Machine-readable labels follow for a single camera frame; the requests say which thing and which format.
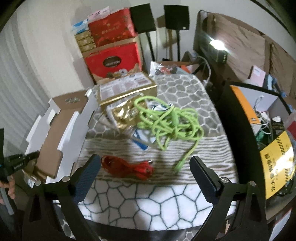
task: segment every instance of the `gold wrapper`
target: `gold wrapper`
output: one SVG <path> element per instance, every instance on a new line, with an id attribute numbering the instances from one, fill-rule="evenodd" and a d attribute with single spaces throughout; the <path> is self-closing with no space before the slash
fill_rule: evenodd
<path id="1" fill-rule="evenodd" d="M 137 95 L 127 101 L 124 101 L 112 109 L 112 115 L 120 132 L 126 132 L 136 126 L 138 122 L 140 122 L 138 115 L 139 112 L 133 105 L 135 100 L 139 97 L 141 97 L 141 95 Z M 144 108 L 147 108 L 145 101 L 140 102 L 140 105 Z"/>

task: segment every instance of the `light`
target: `light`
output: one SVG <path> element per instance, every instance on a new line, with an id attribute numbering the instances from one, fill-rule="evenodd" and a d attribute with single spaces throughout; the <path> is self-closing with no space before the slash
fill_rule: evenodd
<path id="1" fill-rule="evenodd" d="M 227 61 L 228 52 L 224 43 L 220 40 L 211 40 L 208 48 L 210 56 L 217 63 L 225 64 Z"/>
<path id="2" fill-rule="evenodd" d="M 212 40 L 210 45 L 212 45 L 217 50 L 226 50 L 224 43 L 220 40 Z"/>

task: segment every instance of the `red gift box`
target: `red gift box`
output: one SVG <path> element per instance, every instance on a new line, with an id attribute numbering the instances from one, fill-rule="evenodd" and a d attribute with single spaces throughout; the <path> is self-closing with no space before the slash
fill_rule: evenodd
<path id="1" fill-rule="evenodd" d="M 136 42 L 93 53 L 85 58 L 85 62 L 97 83 L 104 78 L 120 78 L 141 71 Z"/>
<path id="2" fill-rule="evenodd" d="M 89 30 L 97 47 L 137 36 L 128 8 L 89 23 Z"/>

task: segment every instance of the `white wall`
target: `white wall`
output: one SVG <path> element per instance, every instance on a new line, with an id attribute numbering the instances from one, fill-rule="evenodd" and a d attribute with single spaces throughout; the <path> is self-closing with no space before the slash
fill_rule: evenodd
<path id="1" fill-rule="evenodd" d="M 20 38 L 35 75 L 52 97 L 77 91 L 92 84 L 70 26 L 84 20 L 93 11 L 106 6 L 113 9 L 150 3 L 154 18 L 164 14 L 163 5 L 189 6 L 190 30 L 181 31 L 181 57 L 192 49 L 199 10 L 237 18 L 278 42 L 296 59 L 296 44 L 287 31 L 267 12 L 249 0 L 26 0 L 17 10 Z M 150 63 L 150 51 L 144 34 L 140 36 L 144 58 Z M 157 60 L 168 57 L 166 30 L 151 33 Z M 177 47 L 173 45 L 173 57 Z"/>

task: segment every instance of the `paper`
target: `paper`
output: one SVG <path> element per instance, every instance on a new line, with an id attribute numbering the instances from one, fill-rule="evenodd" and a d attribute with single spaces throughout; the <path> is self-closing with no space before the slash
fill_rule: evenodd
<path id="1" fill-rule="evenodd" d="M 287 181 L 293 168 L 294 151 L 286 131 L 260 151 L 265 179 L 266 199 L 277 193 Z"/>

